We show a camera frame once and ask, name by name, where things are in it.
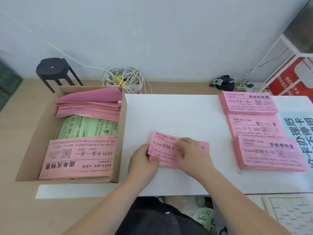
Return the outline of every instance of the wooden floor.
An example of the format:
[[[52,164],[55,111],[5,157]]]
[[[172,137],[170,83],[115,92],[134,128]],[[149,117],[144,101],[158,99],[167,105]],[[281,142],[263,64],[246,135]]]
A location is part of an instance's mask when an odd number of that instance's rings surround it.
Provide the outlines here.
[[[82,81],[101,86],[100,81]],[[151,82],[153,94],[220,94],[208,83]],[[57,235],[101,198],[35,200],[38,185],[15,183],[39,118],[52,97],[40,81],[26,79],[0,112],[0,234]]]

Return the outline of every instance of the person's left hand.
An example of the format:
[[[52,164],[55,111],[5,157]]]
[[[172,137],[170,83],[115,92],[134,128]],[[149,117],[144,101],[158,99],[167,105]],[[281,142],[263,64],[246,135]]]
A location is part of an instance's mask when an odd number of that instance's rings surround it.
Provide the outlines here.
[[[134,152],[128,167],[127,180],[141,189],[144,189],[152,181],[159,165],[158,157],[148,160],[146,154],[149,145],[149,143],[144,144]]]

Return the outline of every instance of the hand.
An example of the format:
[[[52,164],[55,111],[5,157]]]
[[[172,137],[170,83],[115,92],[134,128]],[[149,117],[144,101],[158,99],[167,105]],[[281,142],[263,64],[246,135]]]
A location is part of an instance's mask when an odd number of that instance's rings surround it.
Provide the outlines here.
[[[204,150],[197,141],[191,138],[181,138],[175,146],[185,151],[183,156],[180,152],[175,151],[175,157],[178,166],[187,175],[200,181],[208,170],[215,170],[210,155]]]
[[[144,189],[154,178],[159,165],[159,158],[152,157],[148,160],[147,151],[150,144],[144,144],[131,156],[127,180]]]

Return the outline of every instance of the white desk surface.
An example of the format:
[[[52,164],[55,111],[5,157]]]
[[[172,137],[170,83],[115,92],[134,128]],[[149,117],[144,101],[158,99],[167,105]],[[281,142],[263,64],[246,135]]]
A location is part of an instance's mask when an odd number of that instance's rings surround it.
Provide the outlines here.
[[[280,112],[313,112],[306,96],[274,96]],[[209,142],[215,167],[245,194],[313,192],[305,173],[247,170],[235,162],[231,133],[217,95],[127,94],[127,117],[120,168],[122,182],[133,152],[150,141],[154,129]],[[37,199],[103,197],[119,184],[40,185]],[[178,169],[159,167],[141,196],[205,195],[206,190]]]

